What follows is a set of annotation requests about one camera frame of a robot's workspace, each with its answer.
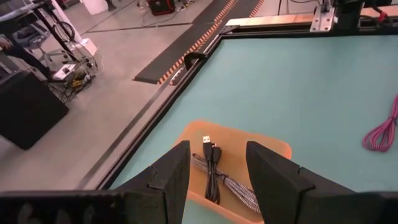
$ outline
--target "metal bracket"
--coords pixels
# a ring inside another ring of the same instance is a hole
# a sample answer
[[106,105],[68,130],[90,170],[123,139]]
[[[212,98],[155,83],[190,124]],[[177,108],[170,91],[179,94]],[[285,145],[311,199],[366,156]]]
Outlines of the metal bracket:
[[310,32],[329,32],[333,27],[335,8],[328,7],[328,11],[324,11],[327,7],[317,6],[315,15],[312,19]]
[[220,34],[227,34],[229,32],[234,31],[237,28],[239,28],[239,25],[224,26],[224,28],[220,31]]

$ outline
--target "black case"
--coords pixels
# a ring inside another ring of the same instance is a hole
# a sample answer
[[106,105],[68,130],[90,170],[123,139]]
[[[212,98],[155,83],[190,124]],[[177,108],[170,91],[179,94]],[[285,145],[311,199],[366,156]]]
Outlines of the black case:
[[68,108],[31,72],[0,82],[0,135],[23,150],[57,124]]
[[174,0],[147,0],[147,2],[154,16],[173,13],[175,10]]

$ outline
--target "usb connector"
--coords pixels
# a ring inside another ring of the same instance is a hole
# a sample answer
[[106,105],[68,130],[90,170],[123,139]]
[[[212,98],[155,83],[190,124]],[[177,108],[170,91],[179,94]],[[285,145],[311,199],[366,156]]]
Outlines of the usb connector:
[[213,144],[209,136],[203,137],[203,153],[207,161],[213,160]]
[[210,142],[210,136],[204,136],[203,143],[208,143],[208,142]]

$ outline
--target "usb cable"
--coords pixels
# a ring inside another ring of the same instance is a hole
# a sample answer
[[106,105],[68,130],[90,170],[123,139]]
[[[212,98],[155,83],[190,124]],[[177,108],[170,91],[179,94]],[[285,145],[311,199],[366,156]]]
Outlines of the usb cable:
[[207,184],[205,198],[214,203],[220,204],[220,189],[217,183],[217,164],[221,158],[221,148],[210,141],[209,136],[203,137],[203,153],[207,162]]

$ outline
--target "person's leg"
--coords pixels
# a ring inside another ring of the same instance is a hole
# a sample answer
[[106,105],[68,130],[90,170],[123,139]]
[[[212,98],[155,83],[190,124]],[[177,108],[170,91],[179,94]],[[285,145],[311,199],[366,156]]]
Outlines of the person's leg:
[[112,3],[112,0],[105,0],[106,3],[108,4],[108,11],[113,11],[116,9],[116,6]]
[[33,55],[26,52],[24,48],[19,45],[13,45],[10,49],[3,49],[6,55],[20,58],[28,63],[30,66],[37,68],[46,78],[51,78],[50,69],[44,66]]

